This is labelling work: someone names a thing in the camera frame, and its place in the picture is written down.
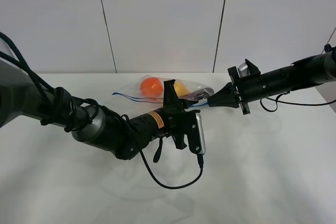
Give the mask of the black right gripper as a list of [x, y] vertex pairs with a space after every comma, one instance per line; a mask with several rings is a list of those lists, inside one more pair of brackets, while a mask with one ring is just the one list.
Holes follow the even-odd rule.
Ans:
[[207, 99], [209, 107], [229, 107], [241, 108], [243, 115], [249, 114], [250, 109], [247, 101], [247, 84], [249, 81], [256, 80], [260, 76], [260, 70], [248, 59], [245, 63], [249, 66], [250, 75], [240, 78], [237, 68], [228, 69], [231, 82], [228, 82], [222, 89]]

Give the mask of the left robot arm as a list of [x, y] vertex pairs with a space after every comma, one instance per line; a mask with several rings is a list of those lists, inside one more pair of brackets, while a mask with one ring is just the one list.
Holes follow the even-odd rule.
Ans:
[[135, 118], [119, 115], [93, 99], [72, 96], [62, 87], [53, 88], [36, 75], [15, 44], [1, 39], [15, 54], [1, 53], [1, 125], [20, 115], [42, 125], [57, 125], [78, 142], [130, 160], [154, 139], [172, 137], [175, 147], [194, 154], [204, 151], [204, 137], [198, 110], [191, 101], [178, 98], [174, 80], [164, 82], [163, 106]]

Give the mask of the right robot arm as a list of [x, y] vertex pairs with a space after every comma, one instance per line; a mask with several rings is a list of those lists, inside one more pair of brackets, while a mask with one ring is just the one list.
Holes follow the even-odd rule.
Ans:
[[261, 73], [256, 65], [245, 60], [239, 67], [228, 69], [231, 82], [207, 99], [210, 107], [241, 108], [244, 115], [250, 113], [249, 103], [259, 101], [267, 112], [262, 99], [275, 103], [290, 92], [335, 82], [335, 47], [325, 45], [325, 53], [307, 57], [270, 72]]

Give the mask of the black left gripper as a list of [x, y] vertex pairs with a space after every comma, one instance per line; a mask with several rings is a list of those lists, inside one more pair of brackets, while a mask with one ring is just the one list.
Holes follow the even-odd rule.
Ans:
[[183, 102], [175, 91], [175, 79], [164, 81], [163, 107], [160, 113], [164, 122], [164, 134], [160, 137], [160, 143], [164, 137], [172, 137], [175, 147], [183, 150], [187, 147], [184, 136], [187, 136], [189, 149], [197, 154], [197, 125], [196, 111], [185, 111]]

